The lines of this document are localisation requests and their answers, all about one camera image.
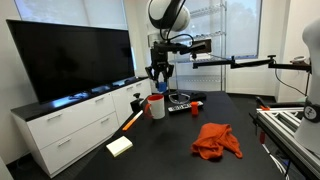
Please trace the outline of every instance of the white cup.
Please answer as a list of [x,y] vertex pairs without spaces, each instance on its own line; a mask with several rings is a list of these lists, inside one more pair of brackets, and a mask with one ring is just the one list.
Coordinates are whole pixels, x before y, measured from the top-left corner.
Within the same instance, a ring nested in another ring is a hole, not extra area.
[[153,119],[161,119],[165,116],[164,96],[161,94],[151,95],[147,98],[148,104],[144,109],[144,113]]

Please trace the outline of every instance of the remote control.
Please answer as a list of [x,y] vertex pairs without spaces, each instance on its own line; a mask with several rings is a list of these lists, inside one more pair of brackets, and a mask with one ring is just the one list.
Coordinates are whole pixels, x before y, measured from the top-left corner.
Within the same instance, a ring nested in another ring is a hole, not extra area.
[[[203,102],[198,101],[198,107],[202,107],[202,106],[203,106]],[[168,108],[169,113],[181,112],[181,111],[185,111],[185,110],[188,110],[188,109],[191,109],[191,104],[190,103],[181,104],[181,105],[177,105],[177,106],[172,106],[172,107]]]

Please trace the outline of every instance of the white block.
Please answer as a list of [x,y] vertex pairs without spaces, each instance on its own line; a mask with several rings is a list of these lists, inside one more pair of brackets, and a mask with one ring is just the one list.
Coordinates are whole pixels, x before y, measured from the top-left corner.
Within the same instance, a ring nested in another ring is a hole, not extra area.
[[132,147],[132,142],[126,137],[122,136],[121,138],[113,141],[112,143],[107,145],[107,148],[111,152],[114,157],[117,157],[119,154],[123,153],[130,147]]

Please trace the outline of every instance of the black table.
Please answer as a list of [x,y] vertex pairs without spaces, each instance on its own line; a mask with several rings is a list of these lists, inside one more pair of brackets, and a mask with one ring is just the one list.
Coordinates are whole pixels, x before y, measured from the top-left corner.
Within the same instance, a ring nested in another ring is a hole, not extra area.
[[[161,120],[143,116],[127,131],[121,128],[104,143],[77,179],[284,179],[254,135],[250,121],[242,120],[228,95],[209,92],[199,116],[190,112],[166,114]],[[191,144],[203,124],[231,124],[240,142],[243,159],[227,150],[218,160],[203,160],[192,155]],[[133,147],[113,158],[105,147],[126,136]]]

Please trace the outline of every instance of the white robot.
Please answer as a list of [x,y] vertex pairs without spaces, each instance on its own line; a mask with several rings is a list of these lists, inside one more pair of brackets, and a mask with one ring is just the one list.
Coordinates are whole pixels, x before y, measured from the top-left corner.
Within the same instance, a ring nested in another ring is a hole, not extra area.
[[320,19],[307,26],[302,37],[312,60],[312,80],[304,118],[294,138],[307,149],[320,154]]
[[[151,66],[146,67],[150,79],[158,86],[159,73],[163,74],[167,82],[173,72],[173,65],[168,63],[168,52],[180,54],[193,53],[205,45],[187,47],[173,44],[169,38],[170,31],[184,30],[190,21],[188,9],[183,6],[185,0],[149,0],[147,4],[148,40],[151,47]],[[295,139],[307,149],[320,154],[320,20],[307,26],[303,33],[303,40],[309,48],[312,61],[312,81],[308,100],[304,109],[304,118]]]

